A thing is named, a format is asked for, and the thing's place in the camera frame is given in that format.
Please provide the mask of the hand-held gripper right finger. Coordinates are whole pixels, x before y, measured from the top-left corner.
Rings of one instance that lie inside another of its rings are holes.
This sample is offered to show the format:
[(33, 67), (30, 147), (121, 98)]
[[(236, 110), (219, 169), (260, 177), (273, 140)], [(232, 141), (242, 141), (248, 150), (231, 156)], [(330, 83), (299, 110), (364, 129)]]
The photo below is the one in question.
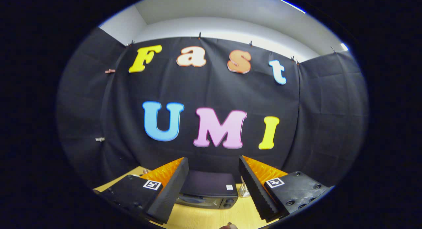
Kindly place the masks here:
[(286, 173), (243, 155), (239, 156), (238, 169), (260, 218), (266, 222), (298, 214), (333, 189), (303, 172)]

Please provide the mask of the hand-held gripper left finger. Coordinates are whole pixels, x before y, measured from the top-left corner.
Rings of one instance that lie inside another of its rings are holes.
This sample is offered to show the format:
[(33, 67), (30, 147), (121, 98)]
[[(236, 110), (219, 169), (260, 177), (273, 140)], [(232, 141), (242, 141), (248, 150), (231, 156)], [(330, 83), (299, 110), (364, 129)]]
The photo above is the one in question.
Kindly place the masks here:
[(136, 219), (162, 225), (169, 220), (188, 172), (188, 158), (181, 157), (142, 176), (125, 175), (94, 193)]

